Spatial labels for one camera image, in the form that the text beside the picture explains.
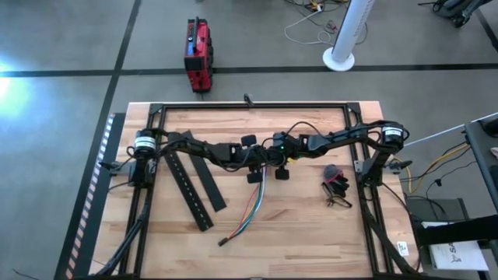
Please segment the dark side table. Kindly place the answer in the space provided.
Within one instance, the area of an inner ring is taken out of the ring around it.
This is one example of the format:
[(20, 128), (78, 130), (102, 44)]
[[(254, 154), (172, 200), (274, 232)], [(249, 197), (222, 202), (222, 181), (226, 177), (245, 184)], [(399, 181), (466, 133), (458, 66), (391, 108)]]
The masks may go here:
[(465, 125), (467, 143), (471, 146), (496, 214), (473, 219), (472, 237), (484, 240), (498, 251), (498, 115)]

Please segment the white booklet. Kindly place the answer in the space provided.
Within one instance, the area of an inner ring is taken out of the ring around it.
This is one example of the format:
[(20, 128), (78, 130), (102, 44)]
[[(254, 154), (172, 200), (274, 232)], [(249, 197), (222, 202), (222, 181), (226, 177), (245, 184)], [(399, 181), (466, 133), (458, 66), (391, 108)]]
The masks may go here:
[(488, 271), (477, 241), (429, 245), (430, 258), (437, 270)]

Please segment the white rod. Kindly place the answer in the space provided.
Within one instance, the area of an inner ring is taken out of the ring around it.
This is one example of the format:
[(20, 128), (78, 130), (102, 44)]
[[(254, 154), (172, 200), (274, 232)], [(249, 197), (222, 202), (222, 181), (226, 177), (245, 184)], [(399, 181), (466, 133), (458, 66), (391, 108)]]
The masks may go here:
[[(483, 117), (480, 117), (480, 118), (477, 118), (473, 121), (470, 121), (466, 124), (473, 124), (473, 123), (478, 123), (480, 121), (484, 121), (485, 119), (488, 119), (488, 118), (491, 118), (491, 117), (498, 117), (498, 111), (495, 112), (495, 113), (492, 113), (492, 114), (488, 114), (486, 116), (483, 116)], [(433, 138), (437, 138), (439, 136), (442, 136), (442, 135), (445, 135), (447, 133), (450, 133), (452, 131), (457, 131), (457, 130), (463, 130), (465, 128), (465, 125), (464, 123), (462, 124), (459, 124), (459, 125), (456, 125), (454, 127), (451, 127), (451, 128), (448, 128), (446, 130), (443, 130), (443, 131), (439, 131), (437, 133), (434, 133), (434, 134), (431, 134), (429, 136), (426, 136), (426, 137), (423, 137), (423, 138), (419, 138), (417, 140), (414, 140), (414, 141), (411, 141), (411, 142), (408, 142), (408, 143), (405, 143), (404, 144), (404, 147), (400, 150), (402, 151), (404, 148), (407, 148), (409, 146), (413, 146), (415, 144), (419, 144), (419, 143), (422, 143), (422, 142), (427, 142), (429, 141), (430, 139), (433, 139)]]

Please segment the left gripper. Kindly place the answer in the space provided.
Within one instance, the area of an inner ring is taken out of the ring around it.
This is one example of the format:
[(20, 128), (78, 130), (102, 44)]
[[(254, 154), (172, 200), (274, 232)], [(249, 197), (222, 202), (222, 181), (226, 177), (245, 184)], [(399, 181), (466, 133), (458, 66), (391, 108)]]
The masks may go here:
[[(245, 135), (241, 139), (241, 144), (226, 143), (226, 150), (223, 152), (222, 163), (226, 166), (242, 166), (240, 163), (243, 158), (243, 150), (253, 147), (253, 150), (247, 160), (267, 160), (267, 150), (263, 145), (257, 143), (256, 135)], [(266, 162), (254, 162), (248, 164), (249, 174), (247, 182), (249, 184), (258, 184), (263, 181)]]

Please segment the red portable radio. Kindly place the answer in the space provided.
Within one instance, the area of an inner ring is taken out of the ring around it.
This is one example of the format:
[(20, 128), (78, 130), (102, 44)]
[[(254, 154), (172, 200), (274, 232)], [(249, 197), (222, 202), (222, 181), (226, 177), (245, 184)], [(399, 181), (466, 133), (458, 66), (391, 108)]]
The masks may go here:
[(208, 93), (213, 84), (211, 30), (206, 19), (196, 16), (188, 20), (184, 51), (184, 69), (194, 93)]

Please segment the black aluminium table frame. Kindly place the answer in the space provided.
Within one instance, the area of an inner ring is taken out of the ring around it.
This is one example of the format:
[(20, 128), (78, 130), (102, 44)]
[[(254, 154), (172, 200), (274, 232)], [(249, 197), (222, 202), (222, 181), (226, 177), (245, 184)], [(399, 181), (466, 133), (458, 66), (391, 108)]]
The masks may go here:
[(385, 165), (408, 131), (377, 103), (131, 103), (97, 276), (416, 279)]

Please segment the black floor box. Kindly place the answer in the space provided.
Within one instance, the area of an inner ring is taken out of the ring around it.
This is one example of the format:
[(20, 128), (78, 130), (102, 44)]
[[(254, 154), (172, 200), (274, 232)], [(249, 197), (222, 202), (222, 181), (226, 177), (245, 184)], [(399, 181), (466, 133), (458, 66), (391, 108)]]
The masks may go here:
[(407, 198), (406, 204), (411, 213), (414, 231), (422, 226), (422, 222), (463, 222), (469, 220), (465, 204), (461, 198), (435, 199), (415, 196)]

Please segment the grey work glove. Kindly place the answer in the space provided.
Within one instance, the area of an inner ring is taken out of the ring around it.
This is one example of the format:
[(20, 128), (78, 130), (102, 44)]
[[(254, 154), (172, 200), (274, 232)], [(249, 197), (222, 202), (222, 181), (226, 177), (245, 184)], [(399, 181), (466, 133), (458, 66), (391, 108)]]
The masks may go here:
[(329, 194), (344, 198), (345, 192), (349, 188), (349, 180), (344, 177), (342, 169), (335, 164), (330, 164), (324, 168), (322, 186)]

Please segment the grey wheeled device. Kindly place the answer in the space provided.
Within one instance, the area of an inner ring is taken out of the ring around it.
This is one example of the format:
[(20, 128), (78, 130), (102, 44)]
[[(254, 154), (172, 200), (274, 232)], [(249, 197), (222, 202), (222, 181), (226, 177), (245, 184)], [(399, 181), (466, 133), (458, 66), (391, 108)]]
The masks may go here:
[(471, 18), (473, 12), (493, 0), (432, 0), (431, 2), (418, 3), (432, 5), (432, 12), (443, 18), (449, 19), (455, 28), (461, 28)]

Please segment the white tower column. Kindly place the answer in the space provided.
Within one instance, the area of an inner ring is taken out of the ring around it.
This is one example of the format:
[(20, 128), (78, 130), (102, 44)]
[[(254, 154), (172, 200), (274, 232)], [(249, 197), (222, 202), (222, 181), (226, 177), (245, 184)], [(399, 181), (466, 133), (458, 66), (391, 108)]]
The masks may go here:
[(352, 53), (363, 25), (376, 0), (350, 0), (335, 43), (322, 56), (324, 64), (335, 72), (346, 72), (355, 64)]

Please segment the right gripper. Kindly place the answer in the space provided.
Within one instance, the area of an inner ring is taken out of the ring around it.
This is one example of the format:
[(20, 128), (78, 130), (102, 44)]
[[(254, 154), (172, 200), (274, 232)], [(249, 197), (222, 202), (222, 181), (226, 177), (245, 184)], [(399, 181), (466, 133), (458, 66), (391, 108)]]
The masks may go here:
[(298, 156), (299, 158), (312, 158), (313, 154), (310, 152), (308, 147), (308, 142), (310, 140), (310, 135), (300, 134), (298, 136), (285, 135), (284, 132), (275, 133), (272, 136), (272, 144), (269, 146), (268, 155), (270, 159), (282, 159), (281, 163), (272, 163), (271, 168), (274, 170), (274, 177), (276, 180), (288, 180), (289, 171), (286, 169), (288, 156), (288, 144), (287, 142), (295, 142), (300, 145)]

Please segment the black duct cover strip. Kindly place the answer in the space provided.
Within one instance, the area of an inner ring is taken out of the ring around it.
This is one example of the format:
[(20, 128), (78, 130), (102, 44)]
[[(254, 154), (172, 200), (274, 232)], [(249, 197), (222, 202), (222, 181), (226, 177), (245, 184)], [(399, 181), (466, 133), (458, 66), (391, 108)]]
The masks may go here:
[(188, 153), (190, 160), (197, 172), (199, 179), (204, 187), (205, 193), (215, 212), (219, 212), (226, 207), (226, 202), (212, 176), (210, 169), (205, 161), (205, 158), (198, 154)]

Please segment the black slotted cable duct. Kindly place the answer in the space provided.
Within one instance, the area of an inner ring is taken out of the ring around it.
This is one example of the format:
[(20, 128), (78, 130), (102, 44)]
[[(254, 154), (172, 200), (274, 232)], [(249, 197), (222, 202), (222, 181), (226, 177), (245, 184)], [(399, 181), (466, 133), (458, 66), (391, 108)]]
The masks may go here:
[(163, 158), (165, 159), (199, 230), (205, 232), (213, 227), (214, 224), (178, 155), (175, 152), (171, 152), (166, 154)]

